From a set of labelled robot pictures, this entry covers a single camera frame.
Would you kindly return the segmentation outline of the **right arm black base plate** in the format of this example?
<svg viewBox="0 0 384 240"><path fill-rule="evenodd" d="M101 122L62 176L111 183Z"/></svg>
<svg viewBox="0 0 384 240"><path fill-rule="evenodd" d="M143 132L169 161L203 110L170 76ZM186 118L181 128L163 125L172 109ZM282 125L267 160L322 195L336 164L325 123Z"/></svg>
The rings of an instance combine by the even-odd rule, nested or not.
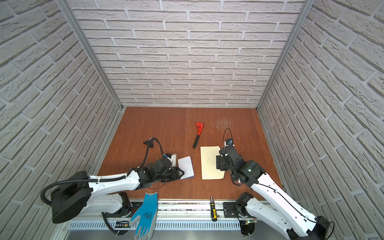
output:
<svg viewBox="0 0 384 240"><path fill-rule="evenodd" d="M244 218L244 219L253 219L257 221L258 219L250 216L246 209L240 204L235 202L224 202L223 203L224 217L225 218Z"/></svg>

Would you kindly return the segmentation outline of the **white letter with blue border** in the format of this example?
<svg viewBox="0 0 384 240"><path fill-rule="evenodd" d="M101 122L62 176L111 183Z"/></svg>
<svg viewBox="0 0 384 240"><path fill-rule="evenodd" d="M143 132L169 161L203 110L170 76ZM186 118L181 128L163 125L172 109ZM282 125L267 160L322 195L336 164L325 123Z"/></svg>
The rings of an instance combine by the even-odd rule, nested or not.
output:
<svg viewBox="0 0 384 240"><path fill-rule="evenodd" d="M181 180L193 178L195 176L192 159L190 156L178 159L179 168L184 172Z"/></svg>

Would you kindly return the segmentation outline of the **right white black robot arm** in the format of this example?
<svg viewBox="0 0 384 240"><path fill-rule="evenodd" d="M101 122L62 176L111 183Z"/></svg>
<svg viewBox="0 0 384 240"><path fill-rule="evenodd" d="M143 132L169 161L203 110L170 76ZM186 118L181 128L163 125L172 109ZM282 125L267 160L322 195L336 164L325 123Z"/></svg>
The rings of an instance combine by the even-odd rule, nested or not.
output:
<svg viewBox="0 0 384 240"><path fill-rule="evenodd" d="M323 216L315 216L294 201L256 162L245 161L228 140L217 156L219 169L231 175L236 186L246 185L261 195L266 206L245 192L236 200L241 217L256 218L279 232L287 240L325 240L331 225Z"/></svg>

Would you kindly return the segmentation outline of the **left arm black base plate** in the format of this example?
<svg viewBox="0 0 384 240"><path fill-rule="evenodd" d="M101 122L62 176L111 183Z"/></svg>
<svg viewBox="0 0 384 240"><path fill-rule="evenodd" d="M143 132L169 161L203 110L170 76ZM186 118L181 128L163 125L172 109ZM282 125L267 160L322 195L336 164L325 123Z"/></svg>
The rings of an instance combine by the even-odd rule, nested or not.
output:
<svg viewBox="0 0 384 240"><path fill-rule="evenodd" d="M122 206L116 213L105 213L107 218L131 218L134 213L142 206L143 202L131 202L131 206Z"/></svg>

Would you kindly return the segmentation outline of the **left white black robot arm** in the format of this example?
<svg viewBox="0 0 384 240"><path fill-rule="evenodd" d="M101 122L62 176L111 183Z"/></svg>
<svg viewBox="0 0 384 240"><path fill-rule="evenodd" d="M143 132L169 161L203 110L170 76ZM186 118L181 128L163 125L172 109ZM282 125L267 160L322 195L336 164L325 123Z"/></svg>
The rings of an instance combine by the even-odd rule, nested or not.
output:
<svg viewBox="0 0 384 240"><path fill-rule="evenodd" d="M129 172L109 176L89 176L81 171L68 180L59 181L41 191L41 199L52 210L52 222L60 224L78 215L108 213L122 217L129 213L127 191L151 187L156 182L180 180L185 172L163 157L149 167L132 168Z"/></svg>

